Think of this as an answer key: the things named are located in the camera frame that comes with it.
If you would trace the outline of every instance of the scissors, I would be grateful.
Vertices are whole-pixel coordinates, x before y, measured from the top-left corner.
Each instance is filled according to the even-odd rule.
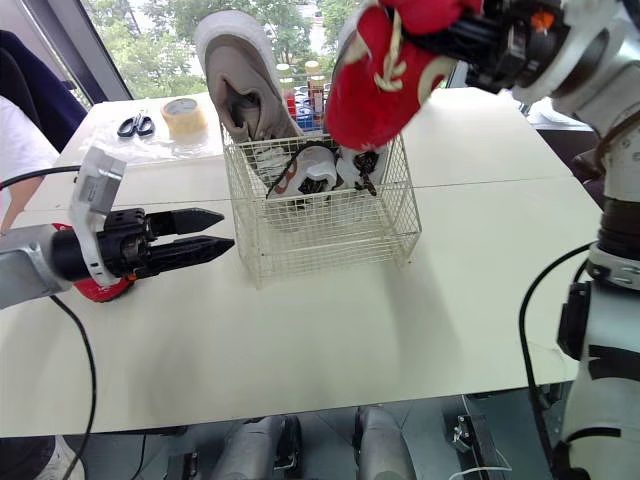
[[[156,131],[151,117],[145,115],[145,111],[140,111],[135,117],[127,118],[118,128],[118,136],[123,138],[133,137],[136,133],[140,137],[152,135]]]

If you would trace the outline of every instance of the dark blue cloth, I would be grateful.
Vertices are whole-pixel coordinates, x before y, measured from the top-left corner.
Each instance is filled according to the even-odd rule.
[[[20,68],[40,120],[40,129],[61,152],[87,111],[15,34],[0,30],[0,49],[11,55],[14,65]],[[5,68],[9,68],[8,62],[0,64],[0,92],[7,88],[3,82],[14,81],[8,79],[15,78],[4,75],[2,70]]]

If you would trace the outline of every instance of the red shoe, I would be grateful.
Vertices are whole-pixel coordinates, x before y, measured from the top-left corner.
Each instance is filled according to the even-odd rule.
[[[412,33],[446,28],[459,17],[465,3],[385,3],[398,6],[393,22],[381,6],[364,11],[357,30],[341,48],[327,101],[329,133],[340,145],[358,151],[379,148],[393,139],[456,63],[402,42],[402,25],[405,17],[414,15],[409,22]]]
[[[449,28],[465,9],[482,11],[482,0],[383,0],[382,3],[398,11],[402,26],[415,35]]]

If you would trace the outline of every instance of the packing tape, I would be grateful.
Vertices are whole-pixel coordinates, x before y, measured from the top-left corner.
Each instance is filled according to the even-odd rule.
[[[178,98],[162,107],[162,118],[171,135],[185,135],[207,127],[207,118],[193,98]]]

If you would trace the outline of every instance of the cable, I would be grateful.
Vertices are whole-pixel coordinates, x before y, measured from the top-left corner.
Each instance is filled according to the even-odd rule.
[[[542,444],[542,450],[547,459],[547,463],[549,464],[549,468],[552,467],[552,455],[553,449],[551,448],[551,441],[549,440],[549,433],[547,432],[547,426],[544,422],[544,417],[542,416],[542,405],[540,403],[540,399],[538,398],[537,384],[536,379],[533,374],[533,365],[531,363],[531,355],[529,353],[529,345],[527,343],[527,333],[525,330],[525,319],[527,314],[527,308],[529,307],[529,302],[531,301],[531,297],[533,293],[538,288],[538,285],[545,279],[551,271],[553,271],[558,265],[564,263],[576,255],[586,252],[591,247],[591,243],[578,247],[574,250],[571,250],[569,253],[561,256],[553,263],[551,263],[548,267],[546,267],[540,275],[536,277],[533,281],[524,298],[522,299],[522,304],[520,306],[520,315],[518,318],[518,329],[520,331],[520,344],[522,347],[522,356],[524,357],[524,366],[527,372],[527,385],[529,389],[529,400],[531,401],[531,407],[533,408],[533,419],[536,424],[536,429],[538,430],[538,436],[540,437],[540,443]]]
[[[585,260],[584,262],[582,262],[582,265],[580,265],[580,267],[576,271],[576,274],[573,276],[573,283],[578,283],[580,281],[580,277],[587,269],[587,263],[589,263],[589,260]]]
[[[136,470],[136,473],[133,474],[133,477],[131,477],[130,480],[135,480],[136,478],[138,478],[138,475],[140,475],[140,472],[142,471],[142,464],[144,463],[144,450],[146,445],[147,445],[147,434],[145,433],[142,436],[142,447],[140,447],[140,462],[138,463],[138,469]]]
[[[462,397],[462,403],[464,404],[464,409],[467,412],[467,415],[471,415],[471,412],[469,411],[469,407],[467,406],[467,399],[465,398],[465,395],[462,394],[460,395]]]
[[[511,465],[509,465],[509,462],[507,462],[507,459],[504,457],[504,455],[502,455],[502,452],[500,452],[500,450],[498,450],[496,448],[496,453],[500,456],[502,462],[504,463],[504,467],[475,467],[475,468],[470,468],[469,470],[464,470],[462,472],[454,473],[453,475],[451,475],[449,477],[449,480],[453,480],[454,478],[463,477],[463,476],[468,475],[470,473],[476,473],[476,472],[513,472],[513,468],[511,467]]]
[[[85,449],[87,448],[87,442],[89,441],[89,433],[91,432],[91,427],[93,426],[93,418],[96,414],[96,364],[93,360],[93,352],[91,350],[91,344],[89,343],[89,338],[87,337],[87,332],[82,325],[82,322],[78,318],[78,316],[73,313],[73,311],[67,307],[67,305],[60,300],[57,296],[51,295],[49,298],[62,309],[67,315],[71,317],[71,320],[76,324],[78,330],[80,331],[80,335],[82,336],[82,341],[84,343],[84,348],[87,350],[87,357],[89,357],[89,370],[91,371],[91,409],[89,412],[89,421],[87,422],[87,428],[85,429],[84,435],[82,437],[82,443],[80,444],[80,448],[76,452],[75,457],[71,460],[69,467],[67,467],[67,471],[64,473],[62,480],[68,480],[75,468],[78,460],[84,454]]]
[[[79,172],[79,171],[80,171],[80,165],[72,165],[70,167],[53,167],[53,168],[45,168],[44,170],[36,170],[34,172],[25,173],[24,175],[18,175],[17,177],[9,178],[4,182],[0,182],[0,190],[10,187],[11,185],[14,185],[18,182],[22,182],[23,180],[28,180],[30,178],[44,177],[52,173],[66,173],[66,172]]]

